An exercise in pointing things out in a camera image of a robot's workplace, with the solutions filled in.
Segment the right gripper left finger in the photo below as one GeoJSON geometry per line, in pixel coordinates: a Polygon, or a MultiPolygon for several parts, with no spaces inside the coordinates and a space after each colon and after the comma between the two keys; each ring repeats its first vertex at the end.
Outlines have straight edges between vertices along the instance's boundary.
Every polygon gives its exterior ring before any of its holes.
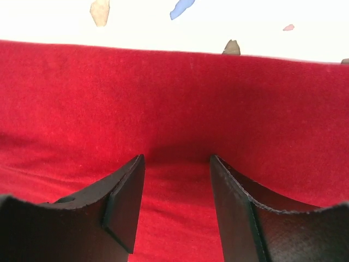
{"type": "Polygon", "coordinates": [[[54,203],[1,196],[1,261],[127,261],[145,179],[138,155],[54,203]]]}

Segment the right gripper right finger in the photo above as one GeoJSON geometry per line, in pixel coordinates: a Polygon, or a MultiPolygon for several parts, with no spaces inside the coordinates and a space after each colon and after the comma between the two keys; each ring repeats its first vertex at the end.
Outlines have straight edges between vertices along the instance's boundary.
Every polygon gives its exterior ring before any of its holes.
{"type": "Polygon", "coordinates": [[[210,177],[225,261],[348,261],[348,203],[287,198],[216,155],[210,177]]]}

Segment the red t shirt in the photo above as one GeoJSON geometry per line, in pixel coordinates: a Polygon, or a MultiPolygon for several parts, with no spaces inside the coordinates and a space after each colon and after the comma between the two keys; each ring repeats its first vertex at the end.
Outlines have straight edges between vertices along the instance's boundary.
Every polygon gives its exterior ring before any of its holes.
{"type": "Polygon", "coordinates": [[[289,198],[348,199],[348,66],[1,42],[1,192],[55,201],[137,154],[131,261],[222,261],[209,158],[289,198]]]}

